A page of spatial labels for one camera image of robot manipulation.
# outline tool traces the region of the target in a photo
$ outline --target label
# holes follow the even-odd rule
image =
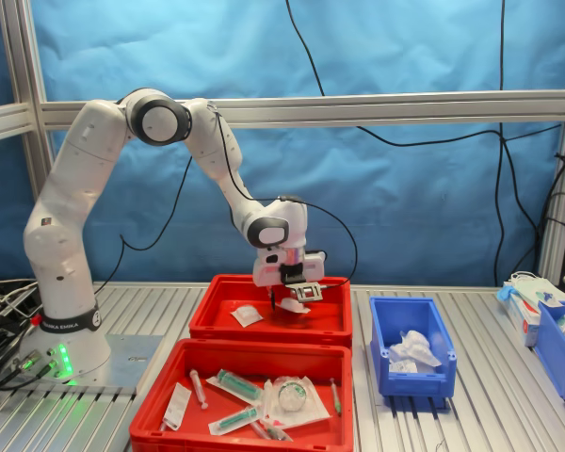
[[[190,394],[189,389],[180,383],[176,383],[166,413],[163,415],[163,422],[172,430],[177,430],[182,425],[182,418],[185,416]]]
[[[397,363],[389,364],[390,372],[397,372],[400,374],[416,374],[416,363],[411,360],[398,361]]]

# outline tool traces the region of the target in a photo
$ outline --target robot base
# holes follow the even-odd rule
[[[55,368],[38,382],[38,389],[65,392],[71,386],[83,386],[100,392],[133,394],[161,339],[162,336],[103,335],[100,329],[57,334],[36,328],[22,341],[19,357],[23,360],[37,352],[40,359],[24,379],[15,382],[23,382],[54,360]]]
[[[135,394],[144,382],[162,338],[163,336],[108,334],[105,339],[111,348],[111,355],[103,365],[76,376],[65,384],[40,384],[38,389],[43,390],[46,386],[47,390],[69,392],[72,386],[78,386],[89,394]]]

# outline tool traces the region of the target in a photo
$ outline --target syringe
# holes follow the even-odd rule
[[[201,409],[205,410],[207,408],[205,392],[203,391],[203,387],[201,386],[201,380],[199,379],[199,374],[195,369],[190,371],[190,379],[192,379],[192,385],[195,387],[195,393],[197,394],[197,398],[199,399],[199,403],[201,403]]]

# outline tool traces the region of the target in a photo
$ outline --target robot logo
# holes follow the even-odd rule
[[[96,311],[92,317],[92,325],[95,327],[99,327],[101,325],[101,315],[98,311]]]

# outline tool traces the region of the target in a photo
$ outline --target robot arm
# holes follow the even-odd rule
[[[25,252],[38,279],[45,317],[54,324],[80,315],[87,321],[95,314],[82,230],[121,149],[134,137],[155,146],[186,143],[222,190],[236,229],[258,250],[256,285],[293,286],[324,277],[324,252],[305,251],[306,206],[292,197],[263,206],[250,196],[238,173],[240,148],[215,106],[204,99],[179,105],[160,91],[140,89],[118,105],[90,101],[84,106],[25,228]],[[317,284],[304,288],[297,292],[299,300],[319,299]],[[100,318],[94,320],[100,324]]]

